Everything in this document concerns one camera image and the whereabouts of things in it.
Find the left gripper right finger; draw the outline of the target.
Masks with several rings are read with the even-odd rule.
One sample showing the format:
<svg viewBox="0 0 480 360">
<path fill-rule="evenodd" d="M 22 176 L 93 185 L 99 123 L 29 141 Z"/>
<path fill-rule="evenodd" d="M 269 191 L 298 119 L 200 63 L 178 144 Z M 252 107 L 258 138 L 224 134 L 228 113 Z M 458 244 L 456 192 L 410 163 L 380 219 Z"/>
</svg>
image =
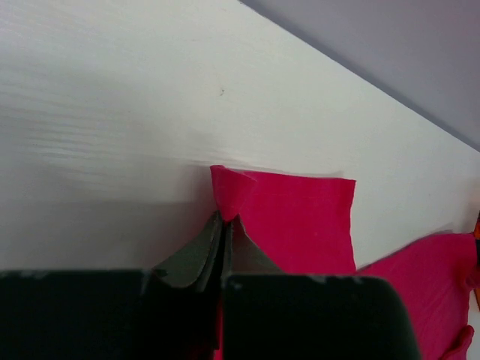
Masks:
<svg viewBox="0 0 480 360">
<path fill-rule="evenodd" d="M 419 359 L 407 309 L 378 277 L 287 274 L 226 228 L 222 275 L 225 359 Z"/>
</svg>

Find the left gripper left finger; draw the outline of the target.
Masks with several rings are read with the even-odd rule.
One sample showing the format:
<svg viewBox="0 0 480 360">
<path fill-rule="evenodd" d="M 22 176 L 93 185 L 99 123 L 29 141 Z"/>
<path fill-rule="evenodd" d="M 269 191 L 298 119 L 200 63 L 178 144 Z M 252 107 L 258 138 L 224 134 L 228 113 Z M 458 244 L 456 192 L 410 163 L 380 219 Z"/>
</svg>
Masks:
<svg viewBox="0 0 480 360">
<path fill-rule="evenodd" d="M 212 359 L 224 224 L 153 268 L 4 270 L 3 359 Z"/>
</svg>

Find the magenta t shirt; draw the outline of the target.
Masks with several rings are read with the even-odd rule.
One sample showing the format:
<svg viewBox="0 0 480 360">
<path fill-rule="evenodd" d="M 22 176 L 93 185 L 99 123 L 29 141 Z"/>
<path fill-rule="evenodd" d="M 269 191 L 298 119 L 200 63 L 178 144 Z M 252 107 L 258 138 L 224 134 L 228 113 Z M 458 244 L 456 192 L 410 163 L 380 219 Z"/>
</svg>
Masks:
<svg viewBox="0 0 480 360">
<path fill-rule="evenodd" d="M 282 270 L 383 278 L 408 310 L 423 359 L 466 358 L 474 335 L 470 292 L 479 285 L 472 235 L 429 235 L 357 268 L 350 236 L 353 180 L 221 165 L 211 168 L 211 180 L 223 218 L 240 217 L 253 242 Z"/>
</svg>

